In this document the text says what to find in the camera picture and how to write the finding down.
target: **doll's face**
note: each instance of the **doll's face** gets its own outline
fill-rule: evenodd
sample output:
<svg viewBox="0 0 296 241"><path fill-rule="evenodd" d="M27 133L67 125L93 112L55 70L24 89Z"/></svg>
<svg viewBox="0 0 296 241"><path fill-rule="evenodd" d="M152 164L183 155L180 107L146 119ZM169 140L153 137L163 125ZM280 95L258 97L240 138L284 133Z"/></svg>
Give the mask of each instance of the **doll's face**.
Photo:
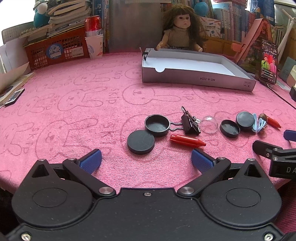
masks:
<svg viewBox="0 0 296 241"><path fill-rule="evenodd" d="M191 25L189 14L176 16L174 20L174 25L178 28L189 28Z"/></svg>

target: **paper cup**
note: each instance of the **paper cup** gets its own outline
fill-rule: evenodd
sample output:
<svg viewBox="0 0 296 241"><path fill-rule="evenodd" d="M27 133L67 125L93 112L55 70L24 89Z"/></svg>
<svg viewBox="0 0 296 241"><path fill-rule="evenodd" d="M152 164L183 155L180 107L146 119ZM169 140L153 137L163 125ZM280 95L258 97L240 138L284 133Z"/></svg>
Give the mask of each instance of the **paper cup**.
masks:
<svg viewBox="0 0 296 241"><path fill-rule="evenodd" d="M98 59L103 56L103 39L102 34L85 38L91 59Z"/></svg>

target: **long brown hair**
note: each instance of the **long brown hair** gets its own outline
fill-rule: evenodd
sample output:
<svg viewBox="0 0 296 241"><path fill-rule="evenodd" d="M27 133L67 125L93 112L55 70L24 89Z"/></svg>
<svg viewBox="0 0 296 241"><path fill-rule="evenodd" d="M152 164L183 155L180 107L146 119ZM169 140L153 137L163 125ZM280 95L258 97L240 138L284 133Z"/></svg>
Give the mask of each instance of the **long brown hair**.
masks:
<svg viewBox="0 0 296 241"><path fill-rule="evenodd" d="M167 12L165 12L163 16L163 31L167 29L171 29L174 26L175 17L178 15L186 15L190 16L190 27L189 30L189 47L193 49L193 45L197 43L200 47L203 47L203 42L205 41L205 31L200 23L199 16L197 16L194 10L185 5L174 5Z"/></svg>

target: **white stand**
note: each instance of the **white stand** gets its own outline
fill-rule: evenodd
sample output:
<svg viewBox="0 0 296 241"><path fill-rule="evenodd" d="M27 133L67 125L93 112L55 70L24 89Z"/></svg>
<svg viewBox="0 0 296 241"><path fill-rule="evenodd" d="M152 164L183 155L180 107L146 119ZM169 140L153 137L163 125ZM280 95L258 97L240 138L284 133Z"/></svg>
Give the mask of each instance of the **white stand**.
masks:
<svg viewBox="0 0 296 241"><path fill-rule="evenodd" d="M284 49L285 49L289 34L291 32L291 29L292 29L293 25L296 23L296 17L292 17L291 15L289 15L283 9L282 9L282 12L288 16L289 20L288 20L287 31L286 31L286 33L285 33L285 35L283 37L283 40L281 41L281 43L280 43L280 45L278 47L278 63L281 60L281 56L283 55L283 52L284 52Z"/></svg>

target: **red plastic basket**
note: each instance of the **red plastic basket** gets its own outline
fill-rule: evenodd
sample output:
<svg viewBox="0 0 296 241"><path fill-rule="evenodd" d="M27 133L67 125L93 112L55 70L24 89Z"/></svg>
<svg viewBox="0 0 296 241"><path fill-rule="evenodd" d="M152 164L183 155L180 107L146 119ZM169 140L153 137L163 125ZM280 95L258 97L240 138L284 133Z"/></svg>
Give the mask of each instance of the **red plastic basket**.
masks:
<svg viewBox="0 0 296 241"><path fill-rule="evenodd" d="M31 69L89 58L84 26L25 47Z"/></svg>

